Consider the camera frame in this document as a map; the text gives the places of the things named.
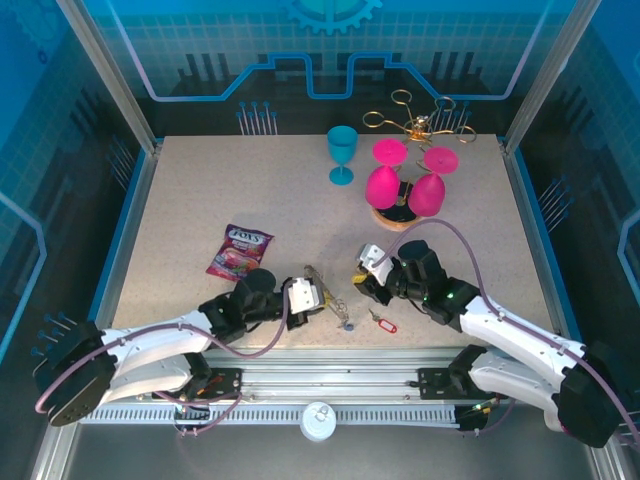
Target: candy bag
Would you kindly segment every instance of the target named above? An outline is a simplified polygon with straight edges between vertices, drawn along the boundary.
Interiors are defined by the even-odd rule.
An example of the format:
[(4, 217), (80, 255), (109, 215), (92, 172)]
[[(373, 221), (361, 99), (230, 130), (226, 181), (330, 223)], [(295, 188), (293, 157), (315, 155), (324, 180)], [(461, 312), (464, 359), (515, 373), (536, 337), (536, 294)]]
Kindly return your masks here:
[(207, 273), (237, 282), (243, 279), (260, 261), (273, 235), (227, 225), (224, 243), (207, 268)]

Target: white round container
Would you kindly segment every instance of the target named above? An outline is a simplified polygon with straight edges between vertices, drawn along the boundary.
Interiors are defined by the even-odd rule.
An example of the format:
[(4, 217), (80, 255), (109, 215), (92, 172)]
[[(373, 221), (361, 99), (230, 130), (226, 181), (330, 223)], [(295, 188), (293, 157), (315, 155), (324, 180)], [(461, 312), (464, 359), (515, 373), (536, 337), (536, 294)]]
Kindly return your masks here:
[(313, 442), (326, 440), (336, 429), (336, 412), (324, 402), (313, 402), (302, 413), (300, 429)]

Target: keychain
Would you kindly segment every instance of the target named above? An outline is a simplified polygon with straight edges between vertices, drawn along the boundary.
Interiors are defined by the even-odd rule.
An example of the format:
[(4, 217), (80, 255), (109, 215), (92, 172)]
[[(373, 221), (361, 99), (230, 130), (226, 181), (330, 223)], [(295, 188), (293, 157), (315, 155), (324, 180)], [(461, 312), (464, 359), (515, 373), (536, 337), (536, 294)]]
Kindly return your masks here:
[(369, 311), (371, 312), (371, 318), (373, 318), (373, 321), (376, 322), (381, 329), (389, 333), (396, 333), (398, 331), (398, 327), (396, 327), (389, 320), (387, 320), (386, 318), (382, 318), (377, 313), (374, 313), (371, 309), (369, 309)]

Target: wire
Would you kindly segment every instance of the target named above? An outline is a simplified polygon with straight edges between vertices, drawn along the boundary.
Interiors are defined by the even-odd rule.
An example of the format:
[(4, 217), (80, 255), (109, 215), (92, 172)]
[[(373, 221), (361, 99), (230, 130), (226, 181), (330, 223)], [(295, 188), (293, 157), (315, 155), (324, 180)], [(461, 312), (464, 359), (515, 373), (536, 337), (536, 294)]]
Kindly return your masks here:
[(247, 330), (247, 333), (254, 332), (260, 325), (262, 325), (262, 322), (256, 323), (253, 327)]
[(208, 400), (197, 400), (197, 401), (180, 400), (179, 398), (173, 398), (172, 396), (167, 395), (164, 392), (154, 392), (154, 393), (156, 395), (158, 395), (160, 398), (162, 398), (164, 400), (167, 400), (168, 402), (176, 403), (178, 405), (182, 405), (182, 406), (185, 406), (185, 407), (209, 406), (211, 403), (215, 403), (215, 402), (218, 402), (220, 400), (226, 400), (227, 398), (232, 398), (232, 397), (235, 397), (235, 396), (238, 397), (236, 399), (236, 401), (233, 402), (229, 406), (229, 408), (227, 408), (224, 412), (222, 412), (213, 422), (208, 423), (203, 427), (193, 427), (191, 430), (189, 430), (186, 426), (184, 428), (182, 428), (182, 429), (178, 429), (177, 426), (176, 426), (176, 428), (182, 434), (183, 437), (185, 435), (191, 435), (191, 436), (197, 437), (199, 434), (204, 433), (207, 430), (211, 430), (216, 425), (218, 425), (220, 422), (222, 422), (225, 418), (227, 418), (229, 416), (229, 414), (238, 406), (240, 401), (242, 401), (242, 393), (240, 393), (240, 392), (225, 393), (224, 395), (220, 395), (219, 397), (216, 397), (216, 398), (212, 398), (212, 399), (208, 399)]
[(409, 302), (411, 303), (411, 305), (413, 305), (413, 308), (415, 308), (416, 310), (418, 310), (421, 314), (423, 315), (429, 315), (427, 312), (425, 312), (424, 310), (422, 310), (417, 304), (416, 302), (414, 302), (412, 299), (408, 298), (407, 300), (409, 300)]
[(437, 224), (440, 224), (440, 225), (444, 225), (449, 230), (451, 230), (458, 237), (458, 239), (462, 242), (462, 244), (464, 245), (464, 248), (467, 250), (467, 253), (469, 254), (469, 258), (471, 260), (471, 263), (473, 265), (473, 270), (475, 272), (476, 280), (478, 282), (478, 289), (480, 290), (480, 295), (482, 296), (482, 299), (484, 300), (484, 303), (486, 304), (487, 308), (494, 315), (499, 316), (502, 321), (508, 323), (509, 325), (511, 325), (511, 326), (513, 326), (515, 328), (518, 328), (518, 329), (522, 330), (523, 332), (531, 335), (532, 337), (534, 337), (534, 338), (546, 343), (550, 347), (555, 348), (558, 351), (562, 351), (563, 355), (566, 355), (571, 360), (573, 360), (578, 365), (580, 365), (585, 371), (587, 371), (589, 373), (589, 375), (591, 375), (593, 377), (593, 379), (598, 383), (598, 385), (600, 385), (600, 387), (604, 390), (604, 392), (607, 394), (609, 399), (611, 399), (611, 402), (613, 403), (613, 405), (616, 407), (616, 409), (620, 413), (620, 416), (622, 417), (624, 422), (627, 424), (627, 427), (629, 428), (629, 431), (631, 432), (631, 435), (633, 436), (633, 444), (634, 444), (634, 446), (640, 448), (640, 433), (638, 432), (638, 429), (636, 428), (635, 424), (633, 423), (633, 420), (631, 419), (631, 416), (629, 415), (629, 413), (625, 409), (624, 405), (622, 404), (622, 402), (620, 401), (620, 399), (618, 398), (616, 393), (613, 391), (613, 389), (606, 382), (606, 380), (604, 378), (602, 378), (602, 376), (591, 365), (589, 365), (585, 360), (583, 360), (581, 357), (579, 357), (578, 355), (573, 353), (571, 350), (568, 350), (568, 349), (564, 350), (563, 346), (560, 343), (558, 343), (558, 342), (556, 342), (556, 341), (554, 341), (554, 340), (552, 340), (550, 338), (547, 338), (546, 336), (544, 336), (543, 334), (535, 331), (534, 329), (529, 328), (526, 325), (522, 325), (522, 324), (516, 322), (515, 320), (513, 320), (512, 318), (502, 314), (493, 305), (493, 303), (491, 303), (491, 300), (489, 300), (489, 296), (487, 295), (487, 292), (486, 292), (486, 290), (484, 288), (484, 282), (482, 281), (482, 275), (480, 273), (480, 267), (478, 266), (478, 261), (476, 259), (476, 256), (474, 255), (473, 250), (471, 249), (471, 245), (469, 245), (469, 242), (467, 241), (466, 238), (464, 238), (464, 236), (462, 235), (460, 230), (458, 230), (452, 224), (450, 224), (449, 222), (447, 222), (445, 220), (441, 220), (439, 218), (427, 218), (427, 219), (419, 221), (418, 223), (414, 223), (409, 228), (407, 228), (404, 232), (402, 232), (400, 235), (398, 235), (398, 237), (391, 244), (391, 246), (387, 249), (386, 253), (382, 256), (382, 258), (372, 265), (372, 268), (377, 267), (382, 262), (384, 262), (387, 258), (389, 258), (389, 256), (391, 256), (391, 253), (398, 246), (398, 244), (411, 231), (413, 231), (414, 229), (416, 229), (416, 228), (418, 228), (418, 227), (420, 227), (422, 225), (427, 225), (429, 223), (437, 223)]
[(507, 407), (506, 412), (504, 412), (502, 414), (502, 416), (493, 424), (489, 425), (486, 428), (483, 428), (482, 430), (480, 430), (478, 432), (479, 435), (486, 435), (487, 433), (493, 432), (494, 430), (496, 430), (500, 425), (502, 425), (504, 423), (504, 421), (507, 419), (507, 417), (509, 415), (511, 415), (511, 412), (513, 412), (514, 407), (516, 406), (516, 399), (515, 398), (511, 398), (511, 401), (509, 402), (509, 406)]
[[(289, 286), (292, 283), (293, 283), (293, 280), (289, 280), (288, 282), (285, 282), (285, 284), (282, 287), (282, 291), (287, 292)], [(280, 337), (284, 332), (284, 327), (287, 324), (288, 311), (289, 311), (289, 295), (286, 295), (285, 293), (285, 295), (282, 296), (282, 320), (280, 321), (280, 326), (278, 327), (278, 331), (276, 332), (273, 339), (271, 340), (271, 342), (269, 342), (269, 344), (266, 347), (254, 353), (239, 352), (235, 348), (229, 347), (228, 345), (225, 345), (224, 343), (222, 343), (210, 332), (207, 332), (205, 330), (202, 330), (201, 328), (195, 327), (190, 323), (180, 323), (180, 322), (165, 323), (161, 325), (150, 325), (148, 327), (141, 328), (140, 330), (129, 333), (128, 335), (124, 335), (118, 338), (117, 340), (114, 340), (113, 342), (109, 342), (106, 345), (103, 345), (102, 347), (97, 348), (93, 352), (87, 353), (84, 357), (82, 357), (76, 363), (74, 363), (69, 368), (67, 368), (64, 372), (60, 374), (60, 376), (58, 376), (58, 378), (56, 378), (53, 382), (51, 382), (51, 385), (49, 385), (47, 389), (42, 393), (42, 395), (40, 395), (40, 398), (38, 398), (38, 401), (36, 402), (35, 410), (38, 413), (47, 413), (47, 410), (43, 408), (44, 404), (49, 399), (49, 397), (53, 394), (56, 388), (62, 385), (62, 383), (65, 380), (67, 380), (71, 375), (73, 375), (75, 372), (77, 372), (80, 368), (82, 368), (84, 365), (89, 363), (91, 360), (96, 358), (98, 355), (108, 352), (114, 347), (123, 346), (128, 341), (131, 341), (134, 338), (141, 337), (143, 335), (148, 335), (149, 333), (152, 333), (152, 332), (158, 332), (161, 330), (178, 330), (178, 331), (188, 330), (190, 332), (197, 333), (198, 335), (202, 335), (203, 337), (209, 339), (211, 343), (215, 344), (217, 347), (224, 350), (225, 352), (231, 353), (232, 355), (236, 355), (240, 358), (258, 358), (264, 355), (265, 353), (267, 353), (269, 350), (271, 350), (273, 346), (276, 343), (278, 343), (278, 340), (280, 340)]]

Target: red key tag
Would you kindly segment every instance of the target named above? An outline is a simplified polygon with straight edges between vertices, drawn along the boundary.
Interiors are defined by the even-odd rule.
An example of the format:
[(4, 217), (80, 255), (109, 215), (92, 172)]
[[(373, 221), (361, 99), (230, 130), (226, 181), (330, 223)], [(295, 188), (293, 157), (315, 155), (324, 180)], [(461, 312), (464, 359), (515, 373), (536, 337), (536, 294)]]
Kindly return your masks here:
[(398, 331), (398, 327), (384, 318), (378, 320), (378, 326), (389, 333), (396, 333)]

